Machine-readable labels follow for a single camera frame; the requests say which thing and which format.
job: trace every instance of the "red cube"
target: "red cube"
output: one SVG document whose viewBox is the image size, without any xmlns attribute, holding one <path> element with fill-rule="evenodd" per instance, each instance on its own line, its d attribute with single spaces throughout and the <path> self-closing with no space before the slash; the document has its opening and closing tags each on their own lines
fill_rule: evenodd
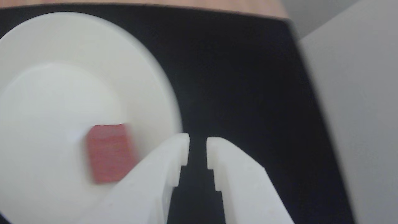
<svg viewBox="0 0 398 224">
<path fill-rule="evenodd" d="M 96 183 L 119 181 L 138 163 L 124 124 L 92 127 L 86 145 Z"/>
</svg>

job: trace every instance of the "gray wall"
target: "gray wall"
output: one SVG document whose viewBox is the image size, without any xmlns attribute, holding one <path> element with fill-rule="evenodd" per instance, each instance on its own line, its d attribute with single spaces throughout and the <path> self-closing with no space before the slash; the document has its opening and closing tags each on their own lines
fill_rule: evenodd
<svg viewBox="0 0 398 224">
<path fill-rule="evenodd" d="M 301 41 L 358 224 L 398 223 L 397 9 L 361 0 Z"/>
<path fill-rule="evenodd" d="M 302 38 L 358 0 L 282 0 Z"/>
</svg>

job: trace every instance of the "black tray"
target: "black tray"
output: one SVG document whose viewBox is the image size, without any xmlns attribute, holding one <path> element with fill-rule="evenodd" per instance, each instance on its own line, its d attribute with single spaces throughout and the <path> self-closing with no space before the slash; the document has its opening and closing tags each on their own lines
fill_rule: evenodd
<svg viewBox="0 0 398 224">
<path fill-rule="evenodd" d="M 353 223 L 289 23 L 162 6 L 50 5 L 0 10 L 0 36 L 32 17 L 64 11 L 95 15 L 130 32 L 174 88 L 191 145 L 168 224 L 225 222 L 221 194 L 206 169 L 208 136 L 230 140 L 264 166 L 296 224 Z"/>
</svg>

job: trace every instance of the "white plate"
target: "white plate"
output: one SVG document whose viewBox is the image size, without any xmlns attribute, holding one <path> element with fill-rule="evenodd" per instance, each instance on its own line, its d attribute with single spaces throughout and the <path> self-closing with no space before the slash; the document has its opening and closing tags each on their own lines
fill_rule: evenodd
<svg viewBox="0 0 398 224">
<path fill-rule="evenodd" d="M 0 40 L 0 211 L 14 224 L 73 223 L 113 184 L 91 182 L 92 125 L 129 123 L 141 158 L 181 132 L 164 72 L 129 33 L 52 13 Z"/>
</svg>

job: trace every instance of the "wooden table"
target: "wooden table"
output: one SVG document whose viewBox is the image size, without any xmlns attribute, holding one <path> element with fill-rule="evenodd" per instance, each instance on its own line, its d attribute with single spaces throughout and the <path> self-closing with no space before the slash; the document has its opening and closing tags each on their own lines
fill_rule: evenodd
<svg viewBox="0 0 398 224">
<path fill-rule="evenodd" d="M 0 7 L 48 3 L 138 3 L 229 10 L 287 18 L 280 0 L 0 0 Z"/>
</svg>

